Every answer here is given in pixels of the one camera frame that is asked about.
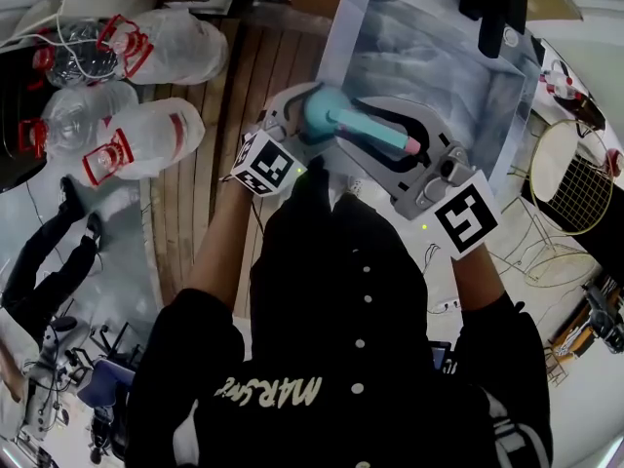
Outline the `wooden plank platform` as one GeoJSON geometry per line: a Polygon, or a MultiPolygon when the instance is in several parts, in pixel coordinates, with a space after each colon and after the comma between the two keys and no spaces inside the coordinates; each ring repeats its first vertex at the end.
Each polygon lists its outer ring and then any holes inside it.
{"type": "Polygon", "coordinates": [[[188,280],[194,256],[223,201],[223,179],[241,135],[264,103],[286,87],[315,78],[330,22],[284,28],[240,19],[211,19],[228,43],[225,65],[211,81],[156,86],[147,99],[184,98],[199,111],[206,133],[194,153],[140,182],[148,268],[158,308],[188,280]]]}

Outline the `person's right forearm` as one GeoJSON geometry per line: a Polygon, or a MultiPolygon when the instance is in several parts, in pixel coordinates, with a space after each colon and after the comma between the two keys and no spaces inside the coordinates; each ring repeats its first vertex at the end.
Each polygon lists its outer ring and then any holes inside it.
{"type": "Polygon", "coordinates": [[[451,261],[461,309],[483,309],[505,294],[505,288],[484,244],[451,261]]]}

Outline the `black glass cabinet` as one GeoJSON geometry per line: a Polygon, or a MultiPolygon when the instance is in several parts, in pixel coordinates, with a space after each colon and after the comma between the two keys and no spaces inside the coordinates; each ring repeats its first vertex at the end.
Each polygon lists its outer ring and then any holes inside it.
{"type": "Polygon", "coordinates": [[[550,200],[540,199],[537,190],[537,181],[528,176],[521,196],[624,286],[624,189],[613,182],[608,165],[574,159],[550,200]]]}

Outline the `teal pink spray head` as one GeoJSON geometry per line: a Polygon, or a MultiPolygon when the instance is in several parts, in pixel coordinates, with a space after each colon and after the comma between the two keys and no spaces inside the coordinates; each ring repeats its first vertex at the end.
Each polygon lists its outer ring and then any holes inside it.
{"type": "Polygon", "coordinates": [[[373,121],[364,113],[350,109],[331,109],[327,112],[329,121],[339,128],[347,129],[351,133],[361,133],[373,137],[396,148],[403,149],[408,154],[418,154],[421,144],[414,138],[407,136],[379,122],[373,121]]]}

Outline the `person's left forearm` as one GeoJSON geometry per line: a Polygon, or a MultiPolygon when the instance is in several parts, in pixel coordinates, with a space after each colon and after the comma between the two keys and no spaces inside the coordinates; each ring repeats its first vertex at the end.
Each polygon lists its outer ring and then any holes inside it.
{"type": "Polygon", "coordinates": [[[251,191],[228,180],[204,235],[186,287],[208,293],[234,310],[253,202],[251,191]]]}

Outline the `grey marbled sink cabinet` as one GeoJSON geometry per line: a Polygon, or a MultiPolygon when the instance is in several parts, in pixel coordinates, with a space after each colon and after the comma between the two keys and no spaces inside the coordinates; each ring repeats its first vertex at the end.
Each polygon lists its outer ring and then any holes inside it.
{"type": "Polygon", "coordinates": [[[340,0],[317,73],[351,98],[424,103],[500,192],[522,144],[545,54],[529,31],[498,58],[459,0],[340,0]]]}

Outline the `grey black machine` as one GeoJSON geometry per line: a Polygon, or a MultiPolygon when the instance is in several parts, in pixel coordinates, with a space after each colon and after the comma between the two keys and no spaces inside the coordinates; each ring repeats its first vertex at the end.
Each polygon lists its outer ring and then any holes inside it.
{"type": "Polygon", "coordinates": [[[589,324],[592,330],[611,353],[624,353],[624,319],[615,307],[607,303],[595,285],[584,285],[583,290],[590,306],[589,324]]]}

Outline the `red white small jar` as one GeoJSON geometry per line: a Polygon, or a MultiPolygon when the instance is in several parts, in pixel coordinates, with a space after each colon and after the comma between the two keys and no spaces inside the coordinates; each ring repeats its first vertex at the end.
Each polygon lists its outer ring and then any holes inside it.
{"type": "Polygon", "coordinates": [[[616,148],[609,148],[605,154],[605,170],[613,177],[620,177],[624,171],[624,154],[616,148]]]}

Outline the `blue office chair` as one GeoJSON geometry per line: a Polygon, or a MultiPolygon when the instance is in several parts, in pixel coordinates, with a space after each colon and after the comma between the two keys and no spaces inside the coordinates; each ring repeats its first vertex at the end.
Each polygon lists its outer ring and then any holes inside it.
{"type": "Polygon", "coordinates": [[[112,407],[116,402],[117,386],[130,387],[135,374],[133,370],[99,358],[95,360],[93,368],[86,372],[76,395],[92,409],[112,407]]]}

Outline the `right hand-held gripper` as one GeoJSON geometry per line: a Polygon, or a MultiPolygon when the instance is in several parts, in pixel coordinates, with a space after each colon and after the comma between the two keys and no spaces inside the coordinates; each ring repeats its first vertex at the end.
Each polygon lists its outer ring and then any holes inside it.
{"type": "Polygon", "coordinates": [[[454,260],[481,245],[498,226],[500,213],[488,180],[469,165],[465,149],[446,148],[451,135],[436,110],[406,98],[354,98],[353,106],[420,143],[417,155],[393,159],[358,136],[336,138],[342,151],[396,200],[395,211],[454,260]]]}

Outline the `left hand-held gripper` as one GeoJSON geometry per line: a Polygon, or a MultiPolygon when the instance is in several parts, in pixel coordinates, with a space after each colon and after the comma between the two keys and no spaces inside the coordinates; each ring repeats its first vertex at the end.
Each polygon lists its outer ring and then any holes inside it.
{"type": "Polygon", "coordinates": [[[307,171],[304,154],[321,154],[336,145],[334,135],[298,134],[289,128],[291,106],[323,86],[311,81],[286,88],[241,134],[230,176],[260,197],[280,194],[307,171]]]}

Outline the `white grey backpack device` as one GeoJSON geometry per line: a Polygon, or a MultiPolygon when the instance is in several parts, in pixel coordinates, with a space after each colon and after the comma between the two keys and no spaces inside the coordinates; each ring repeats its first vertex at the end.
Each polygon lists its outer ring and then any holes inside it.
{"type": "Polygon", "coordinates": [[[67,361],[64,352],[77,326],[71,316],[53,319],[46,328],[40,356],[26,365],[28,400],[22,431],[37,441],[45,439],[56,421],[63,387],[61,371],[67,361]]]}

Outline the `person's black buttoned shirt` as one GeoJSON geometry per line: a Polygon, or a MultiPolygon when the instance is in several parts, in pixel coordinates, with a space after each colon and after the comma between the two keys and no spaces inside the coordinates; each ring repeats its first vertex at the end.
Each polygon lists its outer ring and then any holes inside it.
{"type": "Polygon", "coordinates": [[[252,339],[185,287],[133,381],[125,468],[550,468],[542,341],[505,290],[434,367],[427,287],[395,228],[314,160],[267,221],[252,339]]]}

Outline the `teal spray bottle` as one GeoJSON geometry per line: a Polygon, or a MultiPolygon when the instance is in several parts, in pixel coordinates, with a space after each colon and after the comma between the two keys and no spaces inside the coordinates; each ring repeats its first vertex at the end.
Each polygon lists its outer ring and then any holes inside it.
{"type": "Polygon", "coordinates": [[[308,144],[320,143],[333,136],[337,121],[332,112],[350,109],[351,101],[340,89],[322,86],[303,104],[304,135],[308,144]]]}

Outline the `dark brown bag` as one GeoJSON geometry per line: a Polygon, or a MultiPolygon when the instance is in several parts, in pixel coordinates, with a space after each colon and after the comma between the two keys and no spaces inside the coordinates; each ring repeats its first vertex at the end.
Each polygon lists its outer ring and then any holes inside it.
{"type": "Polygon", "coordinates": [[[605,117],[596,104],[585,94],[576,93],[573,98],[556,98],[556,102],[577,121],[595,131],[605,129],[605,117]]]}

